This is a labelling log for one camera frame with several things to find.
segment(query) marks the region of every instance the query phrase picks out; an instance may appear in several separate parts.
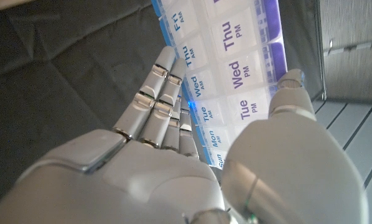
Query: blue pill organizer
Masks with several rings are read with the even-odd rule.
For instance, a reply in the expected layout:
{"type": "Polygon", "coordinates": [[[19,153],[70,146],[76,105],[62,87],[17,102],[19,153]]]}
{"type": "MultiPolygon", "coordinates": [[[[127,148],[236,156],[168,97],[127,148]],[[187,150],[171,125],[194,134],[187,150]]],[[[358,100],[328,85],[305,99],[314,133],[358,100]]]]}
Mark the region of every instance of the blue pill organizer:
{"type": "Polygon", "coordinates": [[[207,162],[222,169],[247,125],[267,119],[287,71],[277,0],[152,0],[177,57],[207,162]]]}

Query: purple pill organizer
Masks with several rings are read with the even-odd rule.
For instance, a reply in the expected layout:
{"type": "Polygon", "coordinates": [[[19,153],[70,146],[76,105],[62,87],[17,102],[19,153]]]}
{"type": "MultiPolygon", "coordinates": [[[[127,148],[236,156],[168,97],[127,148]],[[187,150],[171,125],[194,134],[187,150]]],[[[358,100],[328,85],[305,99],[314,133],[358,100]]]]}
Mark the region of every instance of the purple pill organizer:
{"type": "Polygon", "coordinates": [[[222,168],[233,141],[266,119],[287,71],[277,0],[152,0],[177,57],[182,88],[208,164],[222,168]]]}

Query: blue light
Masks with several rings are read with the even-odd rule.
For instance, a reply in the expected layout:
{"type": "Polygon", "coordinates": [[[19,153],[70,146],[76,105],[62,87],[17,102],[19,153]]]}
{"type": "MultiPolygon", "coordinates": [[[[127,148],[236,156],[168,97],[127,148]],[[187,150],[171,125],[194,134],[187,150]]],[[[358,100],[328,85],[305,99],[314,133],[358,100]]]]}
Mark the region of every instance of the blue light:
{"type": "Polygon", "coordinates": [[[196,108],[196,104],[193,101],[188,101],[187,103],[188,103],[189,108],[191,108],[191,109],[196,108]]]}

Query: gray fabric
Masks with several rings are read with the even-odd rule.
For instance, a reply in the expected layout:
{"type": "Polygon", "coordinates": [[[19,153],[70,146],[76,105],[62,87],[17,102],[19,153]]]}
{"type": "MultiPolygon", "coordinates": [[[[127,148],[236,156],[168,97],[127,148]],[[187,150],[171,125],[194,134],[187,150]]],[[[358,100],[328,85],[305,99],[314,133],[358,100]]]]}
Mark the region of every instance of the gray fabric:
{"type": "Polygon", "coordinates": [[[149,0],[1,11],[0,198],[49,149],[111,128],[164,45],[149,0]]]}

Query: pill compartment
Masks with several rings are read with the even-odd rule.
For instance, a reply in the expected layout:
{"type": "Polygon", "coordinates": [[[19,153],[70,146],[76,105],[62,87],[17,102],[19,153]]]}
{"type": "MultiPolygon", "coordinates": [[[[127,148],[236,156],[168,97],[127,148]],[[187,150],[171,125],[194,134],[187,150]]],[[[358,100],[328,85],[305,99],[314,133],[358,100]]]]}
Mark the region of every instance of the pill compartment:
{"type": "Polygon", "coordinates": [[[267,73],[262,68],[261,61],[259,51],[254,50],[221,63],[222,82],[230,91],[249,90],[252,86],[267,84],[267,73]]]}
{"type": "Polygon", "coordinates": [[[182,89],[199,125],[196,132],[207,162],[222,169],[243,129],[267,118],[276,82],[287,71],[277,0],[152,0],[152,4],[165,42],[187,61],[182,89]],[[217,136],[221,143],[212,142],[217,136]]]}
{"type": "Polygon", "coordinates": [[[184,85],[188,98],[193,101],[204,100],[216,96],[216,85],[210,70],[186,74],[184,85]]]}
{"type": "Polygon", "coordinates": [[[200,68],[208,63],[207,53],[201,35],[191,37],[176,47],[177,56],[186,60],[187,71],[200,68]]]}
{"type": "Polygon", "coordinates": [[[191,1],[177,1],[165,13],[169,24],[169,32],[175,42],[198,29],[198,22],[191,1]]]}
{"type": "Polygon", "coordinates": [[[257,42],[254,30],[250,7],[213,24],[212,39],[218,56],[224,58],[255,46],[257,42]]]}
{"type": "Polygon", "coordinates": [[[195,123],[203,126],[224,125],[222,108],[223,104],[218,100],[202,100],[189,102],[189,107],[195,116],[195,123]]]}
{"type": "Polygon", "coordinates": [[[247,5],[248,0],[204,0],[205,9],[210,19],[232,10],[236,6],[247,5]]]}
{"type": "Polygon", "coordinates": [[[210,151],[210,165],[215,166],[219,169],[223,169],[228,151],[224,151],[221,149],[212,149],[209,147],[207,148],[207,150],[210,151]]]}
{"type": "Polygon", "coordinates": [[[268,87],[227,96],[229,117],[234,124],[267,119],[271,94],[268,87]]]}
{"type": "Polygon", "coordinates": [[[227,150],[230,147],[229,136],[230,133],[226,127],[206,127],[199,126],[197,131],[200,131],[201,142],[204,142],[204,145],[211,148],[219,148],[227,150]]]}

